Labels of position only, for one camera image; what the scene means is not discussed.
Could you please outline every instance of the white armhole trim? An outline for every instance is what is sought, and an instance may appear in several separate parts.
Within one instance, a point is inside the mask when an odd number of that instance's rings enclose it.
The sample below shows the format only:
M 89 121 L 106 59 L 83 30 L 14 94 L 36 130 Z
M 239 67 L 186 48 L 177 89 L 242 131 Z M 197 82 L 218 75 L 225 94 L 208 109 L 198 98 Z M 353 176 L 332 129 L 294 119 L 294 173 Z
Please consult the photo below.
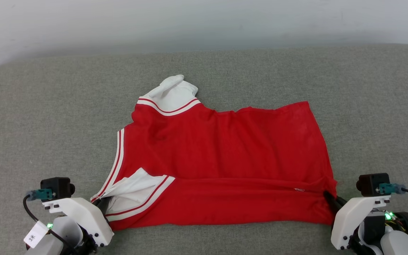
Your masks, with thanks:
M 174 181 L 172 176 L 151 176 L 138 169 L 130 177 L 118 181 L 101 197 L 112 197 L 106 217 L 118 221 L 142 213 L 149 208 Z
M 201 103 L 195 97 L 197 92 L 198 88 L 179 74 L 166 78 L 158 87 L 139 97 L 137 104 L 149 105 L 164 116 L 172 116 Z
M 124 129 L 118 131 L 118 150 L 116 151 L 116 157 L 114 159 L 113 167 L 111 168 L 110 174 L 107 180 L 103 184 L 102 188 L 97 194 L 91 197 L 91 202 L 94 202 L 97 198 L 103 196 L 105 191 L 114 184 L 120 167 L 122 166 L 122 160 L 124 158 Z

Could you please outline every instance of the gray fabric surface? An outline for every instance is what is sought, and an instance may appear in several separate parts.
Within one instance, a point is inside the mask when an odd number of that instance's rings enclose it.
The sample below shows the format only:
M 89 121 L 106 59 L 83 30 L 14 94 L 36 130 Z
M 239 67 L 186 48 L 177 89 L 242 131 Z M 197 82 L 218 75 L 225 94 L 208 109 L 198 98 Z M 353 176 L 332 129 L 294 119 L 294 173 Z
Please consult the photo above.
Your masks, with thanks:
M 0 66 L 0 254 L 24 253 L 34 222 L 21 201 L 41 179 L 68 176 L 77 197 L 98 192 L 138 96 L 175 74 L 217 111 L 308 100 L 342 197 L 360 196 L 360 174 L 387 172 L 408 187 L 408 45 L 26 60 Z M 29 206 L 44 223 L 53 219 L 40 202 Z M 408 211 L 408 195 L 388 208 Z M 100 254 L 347 251 L 334 250 L 330 226 L 271 222 L 129 229 Z

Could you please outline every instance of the teal connector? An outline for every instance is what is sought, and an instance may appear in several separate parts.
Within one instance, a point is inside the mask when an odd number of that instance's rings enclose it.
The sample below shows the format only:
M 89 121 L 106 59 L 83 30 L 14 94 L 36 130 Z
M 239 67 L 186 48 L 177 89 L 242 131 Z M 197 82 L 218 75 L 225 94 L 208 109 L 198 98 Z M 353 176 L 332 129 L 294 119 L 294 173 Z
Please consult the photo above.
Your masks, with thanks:
M 405 188 L 405 186 L 396 183 L 381 183 L 379 184 L 379 190 L 376 189 L 376 192 L 380 194 L 404 194 L 405 192 L 401 188 Z
M 26 192 L 26 195 L 30 195 L 27 201 L 33 201 L 36 199 L 50 200 L 53 199 L 56 194 L 51 189 L 39 189 L 34 191 L 28 191 Z

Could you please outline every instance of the red fabric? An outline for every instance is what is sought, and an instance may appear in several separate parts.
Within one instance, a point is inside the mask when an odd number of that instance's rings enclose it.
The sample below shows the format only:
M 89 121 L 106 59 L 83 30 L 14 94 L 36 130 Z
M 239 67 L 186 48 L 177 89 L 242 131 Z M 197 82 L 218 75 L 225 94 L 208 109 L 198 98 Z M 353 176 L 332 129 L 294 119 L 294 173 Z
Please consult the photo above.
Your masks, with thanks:
M 322 195 L 336 196 L 324 138 L 308 102 L 218 113 L 201 103 L 164 116 L 137 104 L 125 127 L 116 182 L 143 168 L 175 181 L 113 230 L 160 224 L 307 221 L 331 224 Z

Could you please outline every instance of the red and white stripe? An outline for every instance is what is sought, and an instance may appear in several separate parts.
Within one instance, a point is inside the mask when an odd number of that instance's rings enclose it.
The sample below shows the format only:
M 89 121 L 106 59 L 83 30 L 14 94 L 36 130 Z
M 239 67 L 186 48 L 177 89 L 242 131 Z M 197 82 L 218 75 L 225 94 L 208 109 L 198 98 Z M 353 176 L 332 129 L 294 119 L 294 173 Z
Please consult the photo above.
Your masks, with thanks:
M 96 195 L 91 197 L 91 202 L 94 202 L 99 197 L 103 196 L 105 194 L 105 191 L 115 183 L 116 177 L 118 177 L 118 173 L 120 171 L 120 167 L 122 166 L 123 158 L 124 158 L 124 129 L 121 129 L 120 131 L 118 131 L 118 151 L 114 159 L 112 170 L 100 191 Z
M 139 213 L 142 213 L 144 210 L 149 208 L 175 179 L 172 176 L 164 176 L 164 177 L 165 178 L 163 179 L 163 181 L 160 182 L 157 185 L 157 187 L 155 187 L 152 194 L 150 194 L 150 196 L 147 197 L 147 199 L 143 201 L 141 205 L 138 205 L 132 208 L 126 208 L 125 210 L 119 211 L 119 212 L 110 212 L 107 215 L 105 215 L 108 221 L 123 220 L 131 216 L 137 215 Z
M 190 100 L 188 103 L 186 103 L 185 105 L 177 108 L 176 110 L 173 111 L 165 111 L 160 109 L 160 107 L 151 99 L 147 98 L 147 97 L 140 97 L 138 99 L 137 104 L 144 104 L 144 105 L 149 105 L 152 108 L 154 108 L 155 110 L 157 110 L 159 113 L 161 113 L 164 116 L 172 116 L 172 115 L 176 115 L 179 113 L 183 113 L 187 110 L 189 110 L 191 107 L 194 107 L 195 105 L 201 103 L 197 98 L 193 98 L 192 100 Z

